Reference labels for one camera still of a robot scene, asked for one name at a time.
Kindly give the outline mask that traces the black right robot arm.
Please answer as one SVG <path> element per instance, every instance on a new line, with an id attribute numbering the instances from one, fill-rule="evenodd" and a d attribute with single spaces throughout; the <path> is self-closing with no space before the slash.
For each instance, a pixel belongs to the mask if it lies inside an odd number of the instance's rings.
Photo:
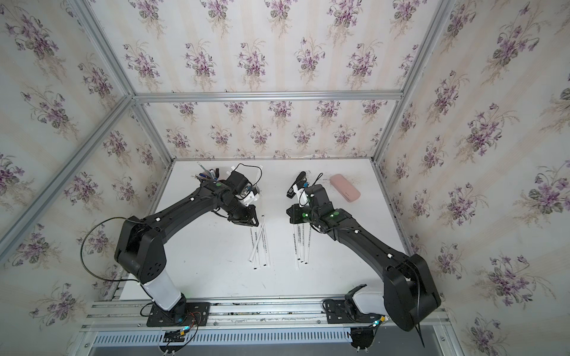
<path id="1" fill-rule="evenodd" d="M 291 188 L 298 202 L 287 209 L 293 225 L 308 223 L 320 234 L 347 246 L 380 276 L 387 316 L 402 330 L 417 328 L 441 306 L 441 298 L 427 262 L 408 256 L 373 236 L 344 209 L 337 209 L 326 189 L 311 185 Z"/>

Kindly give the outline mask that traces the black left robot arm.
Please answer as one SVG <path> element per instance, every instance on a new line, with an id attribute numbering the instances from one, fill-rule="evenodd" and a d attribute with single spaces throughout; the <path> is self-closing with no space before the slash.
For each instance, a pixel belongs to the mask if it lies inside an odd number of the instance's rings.
<path id="1" fill-rule="evenodd" d="M 255 205 L 246 197 L 258 195 L 256 186 L 243 174 L 232 171 L 226 179 L 204 179 L 190 195 L 174 205 L 142 219 L 123 223 L 114 259 L 142 286 L 160 310 L 180 318 L 186 298 L 166 271 L 164 246 L 181 229 L 201 216 L 222 210 L 234 225 L 259 226 Z"/>

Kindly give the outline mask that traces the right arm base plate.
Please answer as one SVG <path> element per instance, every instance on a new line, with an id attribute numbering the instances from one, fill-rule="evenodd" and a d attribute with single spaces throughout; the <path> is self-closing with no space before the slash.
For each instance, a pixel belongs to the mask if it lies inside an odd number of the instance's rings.
<path id="1" fill-rule="evenodd" d="M 322 308 L 328 324 L 366 324 L 378 326 L 387 320 L 384 314 L 361 312 L 352 301 L 340 299 L 325 299 Z"/>

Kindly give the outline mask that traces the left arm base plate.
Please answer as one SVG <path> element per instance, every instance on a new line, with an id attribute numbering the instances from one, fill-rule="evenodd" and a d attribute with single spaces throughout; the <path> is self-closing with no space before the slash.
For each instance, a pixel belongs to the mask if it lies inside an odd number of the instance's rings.
<path id="1" fill-rule="evenodd" d="M 188 303 L 185 306 L 177 305 L 172 311 L 164 311 L 157 304 L 151 304 L 152 308 L 147 317 L 147 327 L 168 326 L 206 326 L 212 304 L 207 302 Z"/>

